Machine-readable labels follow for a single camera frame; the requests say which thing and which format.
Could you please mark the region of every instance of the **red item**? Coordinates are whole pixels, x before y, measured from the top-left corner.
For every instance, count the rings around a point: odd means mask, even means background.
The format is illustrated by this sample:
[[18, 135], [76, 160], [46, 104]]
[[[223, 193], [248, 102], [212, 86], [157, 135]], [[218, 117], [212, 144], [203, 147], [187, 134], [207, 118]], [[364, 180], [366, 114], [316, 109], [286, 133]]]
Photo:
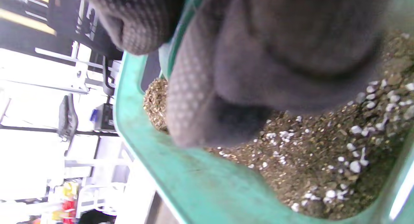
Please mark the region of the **red item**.
[[74, 224], [74, 218], [64, 218], [63, 224]]

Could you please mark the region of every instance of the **black box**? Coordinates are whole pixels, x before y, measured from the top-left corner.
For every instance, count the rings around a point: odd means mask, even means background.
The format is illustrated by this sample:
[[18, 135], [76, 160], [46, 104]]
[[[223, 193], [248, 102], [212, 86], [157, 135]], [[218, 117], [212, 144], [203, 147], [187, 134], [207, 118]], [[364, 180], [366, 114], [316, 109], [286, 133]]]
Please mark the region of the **black box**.
[[113, 108], [114, 106], [109, 103], [104, 103], [96, 108], [98, 113], [94, 126], [95, 131], [115, 132]]

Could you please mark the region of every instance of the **green plastic bin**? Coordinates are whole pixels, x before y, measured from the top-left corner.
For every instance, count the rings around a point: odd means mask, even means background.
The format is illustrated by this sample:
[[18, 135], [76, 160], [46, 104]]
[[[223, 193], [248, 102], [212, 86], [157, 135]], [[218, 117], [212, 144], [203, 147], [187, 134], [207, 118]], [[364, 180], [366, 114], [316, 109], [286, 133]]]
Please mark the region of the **green plastic bin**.
[[[167, 78], [185, 28], [201, 0], [187, 0], [186, 3], [174, 38], [160, 49], [161, 69]], [[399, 11], [404, 6], [401, 0], [395, 3], [394, 10]], [[124, 54], [116, 91], [115, 124], [125, 142], [153, 176], [158, 192], [181, 223], [414, 223], [414, 131], [406, 141], [381, 195], [371, 207], [341, 221], [310, 218], [279, 202], [260, 175], [247, 167], [217, 158], [201, 149], [179, 149], [169, 136], [156, 131], [142, 108], [144, 92], [140, 84], [146, 61], [147, 56]]]

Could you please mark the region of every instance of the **gloved hand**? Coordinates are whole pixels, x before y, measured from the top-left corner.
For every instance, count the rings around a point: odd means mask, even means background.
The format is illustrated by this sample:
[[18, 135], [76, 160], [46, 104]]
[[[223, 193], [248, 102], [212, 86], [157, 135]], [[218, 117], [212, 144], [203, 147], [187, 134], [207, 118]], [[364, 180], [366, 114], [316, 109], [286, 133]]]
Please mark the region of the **gloved hand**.
[[[119, 47], [172, 36], [183, 0], [89, 0]], [[375, 76], [387, 0], [203, 0], [169, 81], [167, 124], [182, 147], [250, 140], [272, 110], [320, 113]]]

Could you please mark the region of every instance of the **black chair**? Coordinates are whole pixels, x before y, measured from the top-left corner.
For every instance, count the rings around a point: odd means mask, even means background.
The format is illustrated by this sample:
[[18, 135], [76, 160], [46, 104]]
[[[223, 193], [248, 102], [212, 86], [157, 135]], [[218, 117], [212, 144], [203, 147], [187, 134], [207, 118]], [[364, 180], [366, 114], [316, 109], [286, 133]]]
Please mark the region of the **black chair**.
[[98, 21], [95, 9], [83, 0], [49, 0], [47, 19], [48, 26], [57, 34], [66, 35], [102, 55], [103, 89], [105, 94], [113, 96], [114, 78], [110, 76], [108, 65], [112, 60], [121, 60], [123, 52], [111, 41]]

